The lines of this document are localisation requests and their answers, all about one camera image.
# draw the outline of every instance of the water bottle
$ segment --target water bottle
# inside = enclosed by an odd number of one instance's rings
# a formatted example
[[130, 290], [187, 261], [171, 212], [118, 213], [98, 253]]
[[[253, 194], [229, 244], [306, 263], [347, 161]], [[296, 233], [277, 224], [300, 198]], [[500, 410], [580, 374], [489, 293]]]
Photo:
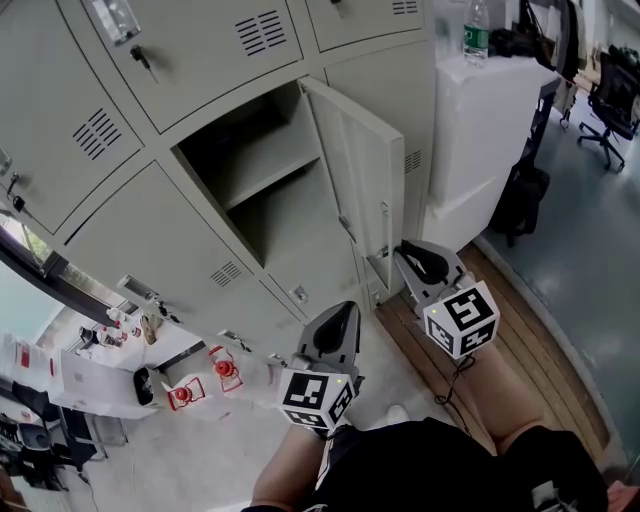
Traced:
[[464, 58], [484, 66], [489, 57], [489, 10], [484, 0], [471, 0], [464, 17]]

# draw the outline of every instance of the white box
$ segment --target white box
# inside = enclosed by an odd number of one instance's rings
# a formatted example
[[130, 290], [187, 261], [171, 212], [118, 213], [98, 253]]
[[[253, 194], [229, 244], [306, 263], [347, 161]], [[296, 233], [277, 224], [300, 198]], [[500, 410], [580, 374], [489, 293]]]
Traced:
[[140, 419], [156, 412], [138, 402], [132, 373], [70, 352], [60, 352], [49, 400], [61, 407], [114, 418]]
[[286, 369], [277, 405], [291, 423], [332, 430], [355, 396], [349, 375]]
[[427, 335], [459, 359], [496, 337], [500, 310], [487, 285], [480, 281], [424, 308], [424, 321]]
[[428, 206], [420, 239], [458, 252], [489, 225], [506, 180], [494, 178], [455, 202]]
[[429, 184], [436, 205], [507, 179], [522, 156], [540, 87], [553, 76], [523, 57], [492, 57], [483, 68], [462, 56], [438, 63]]

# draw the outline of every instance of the black bag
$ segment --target black bag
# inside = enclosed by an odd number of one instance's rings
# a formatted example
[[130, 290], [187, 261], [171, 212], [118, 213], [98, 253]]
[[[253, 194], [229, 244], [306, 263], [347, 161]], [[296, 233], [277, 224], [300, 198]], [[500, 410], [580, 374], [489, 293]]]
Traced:
[[507, 245], [513, 247], [516, 236], [535, 231], [540, 201], [549, 187], [549, 175], [534, 167], [519, 168], [509, 179], [491, 217], [489, 225], [497, 233], [507, 235]]

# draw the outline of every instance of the wooden floor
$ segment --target wooden floor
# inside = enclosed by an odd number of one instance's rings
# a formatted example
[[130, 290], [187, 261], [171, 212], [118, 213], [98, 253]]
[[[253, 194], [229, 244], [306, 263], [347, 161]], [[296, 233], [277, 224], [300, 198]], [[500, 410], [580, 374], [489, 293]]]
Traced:
[[[598, 460], [609, 442], [609, 433], [562, 349], [520, 294], [475, 246], [467, 246], [460, 256], [476, 280], [487, 283], [500, 309], [495, 340], [500, 353], [540, 397], [548, 423], [553, 428], [574, 432], [592, 458]], [[454, 362], [424, 335], [416, 323], [413, 306], [413, 299], [405, 291], [383, 304], [376, 314], [433, 393], [446, 395], [455, 370]], [[456, 383], [452, 403], [471, 435], [495, 453], [462, 381]], [[456, 412], [449, 412], [462, 427]]]

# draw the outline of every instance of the locker door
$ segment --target locker door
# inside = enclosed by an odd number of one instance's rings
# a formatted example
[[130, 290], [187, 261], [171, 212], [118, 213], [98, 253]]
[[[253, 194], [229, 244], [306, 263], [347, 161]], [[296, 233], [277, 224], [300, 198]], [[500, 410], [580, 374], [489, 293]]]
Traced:
[[417, 236], [429, 183], [435, 105], [433, 45], [420, 42], [361, 55], [325, 69], [329, 86], [389, 123], [405, 138], [404, 238]]
[[208, 333], [255, 355], [278, 354], [290, 359], [303, 329], [302, 323], [257, 278], [234, 290], [209, 312]]
[[306, 0], [320, 51], [422, 28], [423, 0]]
[[404, 137], [337, 91], [300, 81], [315, 121], [341, 224], [390, 291], [401, 278], [393, 249], [402, 239]]
[[212, 310], [251, 278], [155, 162], [98, 209], [69, 251], [74, 265], [139, 306], [157, 311], [157, 295], [187, 330], [215, 330]]
[[7, 190], [17, 174], [12, 193], [55, 233], [142, 145], [54, 0], [20, 0], [2, 11], [0, 66], [0, 148], [12, 160], [8, 168], [0, 161], [0, 185]]
[[[122, 76], [156, 128], [302, 58], [285, 0], [129, 0], [139, 33], [109, 36], [103, 0], [83, 0]], [[131, 57], [139, 47], [143, 60]]]
[[353, 294], [359, 281], [351, 240], [337, 222], [267, 271], [310, 320]]

